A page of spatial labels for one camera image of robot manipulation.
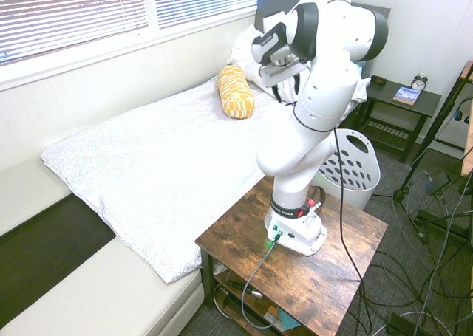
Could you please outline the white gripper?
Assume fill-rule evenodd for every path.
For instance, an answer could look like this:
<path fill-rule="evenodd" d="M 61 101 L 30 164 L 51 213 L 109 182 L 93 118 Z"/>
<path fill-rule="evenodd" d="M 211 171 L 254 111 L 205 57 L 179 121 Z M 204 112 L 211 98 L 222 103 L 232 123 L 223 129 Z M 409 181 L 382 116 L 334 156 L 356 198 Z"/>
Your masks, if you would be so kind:
<path fill-rule="evenodd" d="M 278 83 L 293 77 L 294 92 L 299 93 L 300 72 L 310 68 L 310 61 L 302 63 L 297 57 L 285 57 L 280 61 L 270 63 L 259 68 L 259 75 L 262 78 L 264 87 L 271 87 L 275 98 L 281 103 L 282 99 L 278 90 Z"/>

